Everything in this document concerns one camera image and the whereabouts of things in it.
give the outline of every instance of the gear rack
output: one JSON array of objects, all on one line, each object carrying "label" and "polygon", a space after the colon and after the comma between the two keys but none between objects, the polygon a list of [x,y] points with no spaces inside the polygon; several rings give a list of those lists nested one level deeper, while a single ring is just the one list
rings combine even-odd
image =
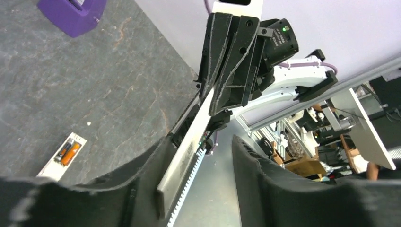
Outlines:
[{"label": "gear rack", "polygon": [[203,158],[205,157],[206,149],[199,149],[196,152],[196,156],[198,158],[196,159],[195,165],[193,166],[191,173],[188,177],[187,182],[185,183],[185,186],[183,190],[181,191],[180,198],[177,201],[177,204],[175,205],[173,212],[171,212],[171,217],[168,221],[167,227],[173,227],[175,221],[177,220],[178,213],[180,212],[181,208],[183,207],[184,200],[186,196],[188,195],[188,191],[193,183],[193,180],[195,179],[195,175],[197,174],[199,167],[201,166],[201,163],[203,161]]}]

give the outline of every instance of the black foam padding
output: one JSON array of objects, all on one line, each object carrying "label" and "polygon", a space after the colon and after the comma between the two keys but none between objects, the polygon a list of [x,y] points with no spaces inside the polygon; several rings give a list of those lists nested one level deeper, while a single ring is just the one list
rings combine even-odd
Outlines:
[{"label": "black foam padding", "polygon": [[176,148],[172,135],[89,184],[0,178],[0,223],[19,227],[165,227],[156,188]]},{"label": "black foam padding", "polygon": [[281,168],[237,136],[232,152],[243,227],[400,226],[400,180],[328,185]]}]

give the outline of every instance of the gray mat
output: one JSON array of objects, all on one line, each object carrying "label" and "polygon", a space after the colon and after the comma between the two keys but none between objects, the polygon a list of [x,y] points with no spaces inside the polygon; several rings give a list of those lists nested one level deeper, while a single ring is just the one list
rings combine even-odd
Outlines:
[{"label": "gray mat", "polygon": [[84,183],[164,136],[195,75],[134,1],[74,39],[35,4],[0,2],[0,175],[35,176],[73,131],[88,143],[61,181]]}]

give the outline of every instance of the bolt hole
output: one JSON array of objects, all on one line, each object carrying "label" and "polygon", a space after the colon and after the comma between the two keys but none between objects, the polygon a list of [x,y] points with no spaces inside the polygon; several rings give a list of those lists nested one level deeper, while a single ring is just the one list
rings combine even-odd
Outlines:
[{"label": "bolt hole", "polygon": [[245,48],[245,47],[241,47],[241,48],[239,49],[239,53],[240,53],[240,54],[246,54],[246,48]]},{"label": "bolt hole", "polygon": [[248,21],[245,23],[245,25],[246,25],[247,27],[250,27],[250,26],[253,25],[253,22],[252,22],[251,20],[248,20]]}]

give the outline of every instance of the person's hand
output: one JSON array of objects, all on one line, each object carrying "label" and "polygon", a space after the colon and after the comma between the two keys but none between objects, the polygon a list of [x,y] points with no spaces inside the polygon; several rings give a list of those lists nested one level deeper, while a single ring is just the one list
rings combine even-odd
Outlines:
[{"label": "person's hand", "polygon": [[377,178],[379,177],[379,169],[380,169],[379,165],[376,165],[373,162],[367,163],[366,178],[372,181],[377,180]]}]

